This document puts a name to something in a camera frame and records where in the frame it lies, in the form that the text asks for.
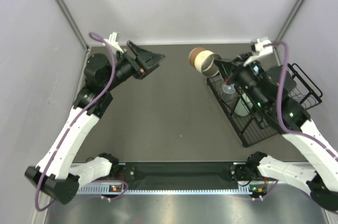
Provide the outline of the mint green cup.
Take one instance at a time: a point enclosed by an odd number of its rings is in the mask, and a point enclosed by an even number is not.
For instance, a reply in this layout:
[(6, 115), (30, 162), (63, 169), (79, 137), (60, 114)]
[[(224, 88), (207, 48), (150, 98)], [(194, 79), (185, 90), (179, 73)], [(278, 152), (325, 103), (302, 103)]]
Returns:
[(234, 109), (234, 112), (241, 117), (248, 116), (252, 108), (252, 102), (250, 98), (243, 93), (239, 98), (239, 101)]

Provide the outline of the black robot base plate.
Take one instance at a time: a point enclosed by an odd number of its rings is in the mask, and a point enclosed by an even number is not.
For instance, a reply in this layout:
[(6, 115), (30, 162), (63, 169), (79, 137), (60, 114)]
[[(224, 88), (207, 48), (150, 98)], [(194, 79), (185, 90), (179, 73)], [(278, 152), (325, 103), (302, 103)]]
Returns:
[(228, 183), (263, 182), (265, 179), (245, 168), (244, 162), (126, 162), (115, 166), (97, 182), (123, 180), (132, 187), (158, 188), (164, 186), (191, 188)]

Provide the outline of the light blue ceramic mug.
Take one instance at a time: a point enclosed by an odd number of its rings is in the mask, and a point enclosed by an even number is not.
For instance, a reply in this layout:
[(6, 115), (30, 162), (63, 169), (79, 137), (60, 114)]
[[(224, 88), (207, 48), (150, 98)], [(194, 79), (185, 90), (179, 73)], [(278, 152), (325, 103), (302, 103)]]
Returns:
[(263, 70), (263, 68), (262, 68), (262, 66), (261, 65), (258, 65), (258, 64), (255, 64), (253, 67), (252, 67), (252, 69), (253, 69), (253, 72), (255, 73), (255, 74), (260, 74), (260, 73), (262, 73), (264, 70)]

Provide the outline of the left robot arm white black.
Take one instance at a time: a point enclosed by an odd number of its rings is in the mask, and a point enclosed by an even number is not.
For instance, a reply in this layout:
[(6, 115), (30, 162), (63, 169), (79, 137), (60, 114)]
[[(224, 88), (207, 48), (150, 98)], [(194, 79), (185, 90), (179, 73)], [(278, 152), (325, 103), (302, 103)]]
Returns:
[(77, 167), (72, 167), (72, 163), (87, 135), (112, 102), (111, 91), (131, 77), (144, 79), (166, 58), (132, 41), (127, 42), (127, 47), (123, 50), (109, 44), (110, 55), (95, 53), (88, 58), (84, 86), (77, 94), (63, 129), (43, 159), (25, 171), (25, 177), (36, 187), (37, 194), (43, 192), (67, 204), (81, 187), (96, 179), (118, 177), (118, 159), (111, 154), (102, 153)]

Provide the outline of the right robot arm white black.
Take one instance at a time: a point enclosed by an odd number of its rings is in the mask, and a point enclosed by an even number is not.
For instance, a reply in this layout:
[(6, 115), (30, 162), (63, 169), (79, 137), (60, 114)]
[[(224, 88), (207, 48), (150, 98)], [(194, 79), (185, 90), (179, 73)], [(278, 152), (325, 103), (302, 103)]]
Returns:
[(285, 182), (307, 194), (320, 207), (337, 212), (337, 151), (322, 136), (308, 111), (290, 91), (296, 83), (288, 73), (288, 62), (269, 70), (254, 72), (257, 60), (251, 53), (231, 61), (216, 59), (225, 83), (242, 90), (267, 124), (294, 145), (311, 164), (310, 169), (287, 164), (255, 152), (243, 170), (251, 180), (261, 177)]

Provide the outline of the clear plastic glass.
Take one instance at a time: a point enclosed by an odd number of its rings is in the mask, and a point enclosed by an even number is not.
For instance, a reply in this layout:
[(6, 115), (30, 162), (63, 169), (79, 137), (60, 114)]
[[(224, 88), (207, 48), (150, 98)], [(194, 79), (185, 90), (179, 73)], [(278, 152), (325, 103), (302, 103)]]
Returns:
[(237, 96), (237, 92), (235, 90), (234, 84), (228, 85), (228, 84), (224, 83), (221, 86), (219, 95), (220, 95), (221, 100), (225, 104), (231, 106), (233, 104), (233, 102), (235, 101), (236, 96)]

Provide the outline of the steel tumbler with cork base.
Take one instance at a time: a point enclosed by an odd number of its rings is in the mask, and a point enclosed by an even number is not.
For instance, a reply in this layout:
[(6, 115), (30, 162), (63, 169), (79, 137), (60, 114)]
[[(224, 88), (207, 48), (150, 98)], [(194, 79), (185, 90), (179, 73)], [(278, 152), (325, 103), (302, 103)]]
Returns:
[(190, 65), (207, 78), (212, 78), (219, 73), (218, 67), (214, 64), (215, 60), (221, 57), (205, 48), (196, 47), (189, 54)]

